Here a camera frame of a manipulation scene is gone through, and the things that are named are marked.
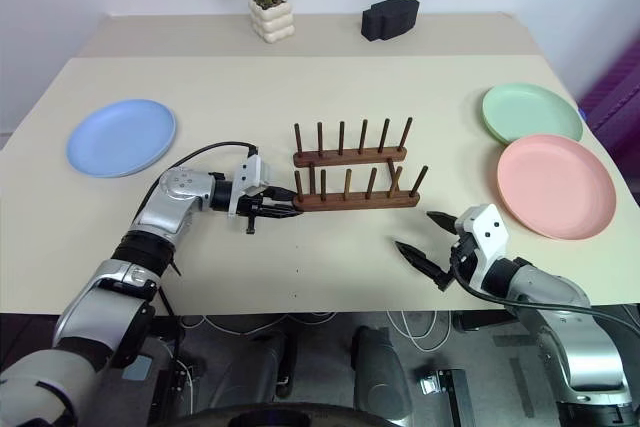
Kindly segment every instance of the white cable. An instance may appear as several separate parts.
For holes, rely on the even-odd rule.
[[[289,315],[288,317],[294,322],[297,322],[302,325],[320,325],[320,324],[326,324],[327,322],[332,320],[336,315],[337,315],[337,312],[334,312],[329,317],[327,317],[326,319],[320,320],[319,322],[305,322],[304,320],[300,320],[293,315]]]
[[[167,344],[165,344],[164,342],[160,342],[160,343],[165,348],[165,350],[169,353],[169,357],[173,359],[173,352],[171,352],[171,349],[167,347]],[[180,367],[182,367],[185,374],[187,375],[187,383],[189,384],[189,394],[190,394],[189,395],[189,414],[193,414],[193,378],[191,378],[191,372],[189,372],[189,369],[187,368],[187,366],[184,365],[184,363],[180,359],[175,359],[175,361]]]
[[[640,327],[640,322],[638,322],[636,320],[636,318],[633,316],[633,312],[631,312],[631,309],[629,308],[628,305],[623,305],[622,308],[624,309],[624,311],[627,313],[627,315],[629,316],[629,318],[631,319],[631,322],[633,322],[634,324],[636,324],[638,327]]]
[[[224,332],[225,334],[231,334],[231,335],[253,335],[260,332],[261,330],[268,329],[269,327],[273,327],[274,325],[282,322],[286,318],[287,318],[287,314],[284,314],[278,317],[277,320],[274,320],[273,322],[267,325],[263,325],[262,327],[258,327],[257,329],[249,330],[248,332],[239,332],[237,330],[225,329],[224,327],[220,327],[219,325],[214,324],[211,320],[207,318],[206,315],[203,317],[204,322],[209,324],[214,329],[219,330],[220,332]]]
[[[433,347],[430,347],[428,349],[425,349],[424,347],[420,347],[416,342],[415,337],[411,335],[411,331],[409,330],[409,324],[407,324],[407,318],[404,316],[404,312],[402,315],[402,321],[404,322],[405,329],[407,329],[407,333],[410,335],[409,340],[411,341],[411,343],[413,343],[415,348],[418,349],[420,352],[424,352],[424,353],[435,352],[436,350],[440,349],[440,347],[442,347],[444,344],[446,344],[447,340],[449,340],[449,335],[451,334],[451,312],[449,311],[447,311],[447,333],[445,334],[444,339],[442,339],[440,343],[438,343],[437,345],[434,345]]]
[[[195,329],[196,327],[200,327],[205,322],[204,315],[201,315],[200,317],[202,317],[200,319],[200,322],[198,322],[197,324],[193,324],[193,325],[185,324],[184,323],[184,317],[180,317],[180,320],[179,320],[180,326],[185,328],[185,329]]]
[[[404,310],[401,310],[400,312],[402,314],[402,317],[404,318]],[[433,313],[433,317],[431,317],[431,324],[429,324],[429,327],[427,328],[427,331],[424,334],[418,335],[418,336],[414,335],[413,338],[416,339],[416,340],[420,340],[420,339],[424,339],[424,338],[428,337],[429,334],[431,334],[431,332],[433,331],[433,328],[436,325],[436,316],[437,316],[437,314],[434,312]],[[393,320],[393,317],[391,317],[391,312],[389,312],[388,310],[387,310],[387,317],[389,318],[389,322],[391,322],[391,325],[393,325],[393,328],[396,329],[401,336],[403,336],[406,339],[410,339],[411,338],[411,336],[407,335],[405,332],[403,332],[400,329],[400,327],[398,327],[398,324],[396,324],[395,321]]]

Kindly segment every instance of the plate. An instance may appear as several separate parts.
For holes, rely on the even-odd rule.
[[[153,100],[122,100],[95,111],[67,142],[67,159],[92,177],[139,172],[167,151],[176,132],[173,113]]]
[[[578,111],[550,90],[533,84],[503,84],[482,99],[482,116],[489,132],[508,144],[532,134],[582,138]]]
[[[616,210],[607,169],[582,145],[557,135],[530,135],[507,147],[498,188],[520,222],[554,239],[593,237]]]

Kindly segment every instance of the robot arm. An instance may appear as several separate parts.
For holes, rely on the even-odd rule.
[[[238,167],[233,182],[221,174],[167,170],[111,258],[60,317],[53,348],[24,357],[0,376],[1,425],[80,422],[105,367],[135,359],[155,314],[150,302],[194,212],[211,207],[245,215],[250,233],[256,216],[298,214],[286,204],[263,206],[265,196],[295,195],[269,187],[267,174],[257,154]]]
[[[442,272],[424,254],[416,258],[410,246],[399,248],[412,265],[430,272],[441,290],[455,270],[473,291],[493,298],[590,307],[585,292],[570,280],[524,259],[505,257],[509,235],[495,205],[472,207],[457,219],[440,212],[428,215],[460,237],[451,249],[449,272]],[[537,341],[563,427],[638,425],[618,350],[593,316],[526,306],[508,310]]]

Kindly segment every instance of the green plate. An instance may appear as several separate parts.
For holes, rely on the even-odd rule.
[[[491,134],[505,144],[532,134],[582,138],[578,111],[539,85],[497,85],[482,99],[482,117]]]

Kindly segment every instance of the table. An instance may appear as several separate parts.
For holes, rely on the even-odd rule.
[[[211,142],[260,147],[274,183],[294,188],[293,123],[315,148],[357,146],[369,120],[376,145],[386,117],[388,142],[413,126],[400,184],[420,167],[429,173],[413,209],[309,213],[293,219],[196,216],[176,263],[163,277],[179,314],[298,311],[457,310],[495,307],[452,286],[446,294],[415,271],[393,240],[424,250],[445,266],[454,237],[425,211],[462,213],[495,202],[511,234],[509,255],[522,256],[581,285],[594,304],[640,301],[635,246],[640,209],[614,163],[588,129],[583,145],[609,170],[617,192],[611,225],[593,239],[555,241],[518,223],[500,202],[495,169],[503,146],[480,118],[484,92],[503,82],[533,82],[571,100],[516,20],[504,14],[420,16],[389,42],[359,36],[357,16],[298,16],[297,33],[267,46],[243,16],[108,19],[71,59],[20,125],[2,156],[0,310],[60,313],[99,263],[110,257],[149,184],[173,161]],[[178,120],[167,154],[143,172],[94,179],[75,172],[66,140],[90,112],[124,98],[151,98]],[[246,152],[227,148],[189,165],[231,175]],[[376,188],[389,186],[379,169]],[[366,189],[370,166],[353,167],[352,191]],[[304,183],[307,173],[302,172]],[[344,168],[328,169],[329,192]]]

